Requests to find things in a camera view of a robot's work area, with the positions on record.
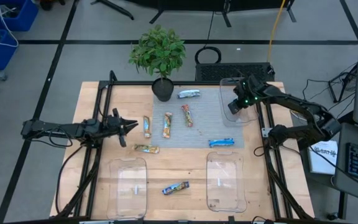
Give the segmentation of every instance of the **potted plant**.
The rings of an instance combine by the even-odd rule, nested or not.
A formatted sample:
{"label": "potted plant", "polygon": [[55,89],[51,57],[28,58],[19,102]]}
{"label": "potted plant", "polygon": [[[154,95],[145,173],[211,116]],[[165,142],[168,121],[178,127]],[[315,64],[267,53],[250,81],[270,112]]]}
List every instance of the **potted plant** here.
{"label": "potted plant", "polygon": [[129,63],[142,67],[149,75],[158,74],[160,78],[152,84],[154,95],[162,102],[168,101],[173,92],[173,82],[168,79],[172,70],[183,65],[185,57],[184,41],[179,39],[173,29],[168,32],[160,25],[142,34],[139,44],[135,46],[130,55]]}

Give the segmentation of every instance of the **gray floor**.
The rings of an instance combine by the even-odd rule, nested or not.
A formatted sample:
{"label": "gray floor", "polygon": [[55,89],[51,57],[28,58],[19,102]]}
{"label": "gray floor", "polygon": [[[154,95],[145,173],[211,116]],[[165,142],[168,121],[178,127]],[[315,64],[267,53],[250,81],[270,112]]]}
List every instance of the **gray floor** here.
{"label": "gray floor", "polygon": [[[113,2],[131,11],[134,21],[102,5],[80,0],[68,40],[136,40],[152,27],[148,23],[155,9],[122,0]],[[358,0],[346,0],[358,26]],[[20,40],[59,40],[73,0],[66,6],[55,4],[50,12],[40,11],[29,32],[15,35]],[[222,16],[215,15],[211,39],[268,40],[277,9],[231,12],[232,28]],[[277,40],[357,40],[339,0],[296,0],[292,23],[283,13],[277,28]],[[164,12],[156,21],[174,28],[182,39],[206,39],[210,12]],[[222,62],[264,62],[267,45],[215,45],[222,52]],[[194,80],[194,54],[202,45],[187,44],[187,58],[172,80]],[[8,79],[0,81],[0,204],[22,147],[22,122],[30,119],[38,102],[45,77],[57,46],[22,44],[6,68]],[[81,82],[108,78],[114,70],[119,80],[153,80],[127,64],[130,45],[65,45],[58,62],[41,119],[69,123],[73,119]],[[306,79],[329,80],[357,61],[358,45],[274,45],[272,65],[276,80],[286,91],[301,96]],[[214,54],[205,51],[200,61],[213,62]],[[326,88],[324,83],[310,83],[306,97]],[[335,91],[339,94],[339,85]],[[338,115],[351,98],[333,109]],[[333,105],[328,91],[313,98],[327,107]],[[52,206],[58,170],[64,151],[43,144],[32,144],[19,179],[6,222],[47,218]],[[316,217],[324,218],[337,210],[339,192],[313,181],[308,183]],[[347,221],[358,223],[358,199],[349,197]]]}

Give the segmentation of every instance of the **transparent plastic container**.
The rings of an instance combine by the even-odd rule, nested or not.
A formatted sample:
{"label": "transparent plastic container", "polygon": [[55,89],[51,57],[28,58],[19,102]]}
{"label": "transparent plastic container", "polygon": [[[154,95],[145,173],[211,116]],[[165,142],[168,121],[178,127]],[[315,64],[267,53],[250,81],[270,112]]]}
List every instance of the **transparent plastic container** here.
{"label": "transparent plastic container", "polygon": [[247,210],[242,175],[243,158],[236,152],[210,152],[207,156],[207,206],[214,212]]}
{"label": "transparent plastic container", "polygon": [[141,158],[116,159],[110,163],[110,193],[107,218],[134,220],[147,208],[147,169]]}
{"label": "transparent plastic container", "polygon": [[224,78],[221,80],[220,84],[220,105],[222,119],[225,126],[246,126],[251,121],[258,119],[258,114],[249,113],[249,110],[255,110],[255,106],[250,106],[246,109],[241,109],[238,113],[232,114],[228,107],[228,104],[231,103],[234,99],[237,99],[237,95],[233,92],[234,87],[239,80],[242,78]]}

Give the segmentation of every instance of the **yellow cable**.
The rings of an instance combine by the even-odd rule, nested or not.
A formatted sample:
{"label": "yellow cable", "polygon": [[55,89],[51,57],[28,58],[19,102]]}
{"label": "yellow cable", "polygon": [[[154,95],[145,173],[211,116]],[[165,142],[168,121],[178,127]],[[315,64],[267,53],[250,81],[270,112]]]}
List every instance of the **yellow cable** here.
{"label": "yellow cable", "polygon": [[273,42],[273,39],[274,39],[274,33],[276,31],[278,21],[280,20],[281,12],[283,11],[283,8],[284,8],[284,3],[285,3],[285,0],[283,0],[283,2],[281,3],[280,10],[279,10],[279,12],[277,14],[276,21],[274,22],[272,35],[270,36],[270,42],[268,43],[267,62],[270,62],[270,56],[272,54],[272,42]]}

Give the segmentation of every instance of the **white paper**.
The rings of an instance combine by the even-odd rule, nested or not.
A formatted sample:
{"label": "white paper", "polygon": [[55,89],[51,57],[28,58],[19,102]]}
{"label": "white paper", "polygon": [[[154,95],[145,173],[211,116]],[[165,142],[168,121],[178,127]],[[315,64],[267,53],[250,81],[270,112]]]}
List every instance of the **white paper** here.
{"label": "white paper", "polygon": [[[318,154],[324,156],[328,161],[336,165],[338,145],[336,141],[321,141],[311,146]],[[309,151],[310,172],[318,174],[335,174],[335,167],[317,155],[311,149]]]}

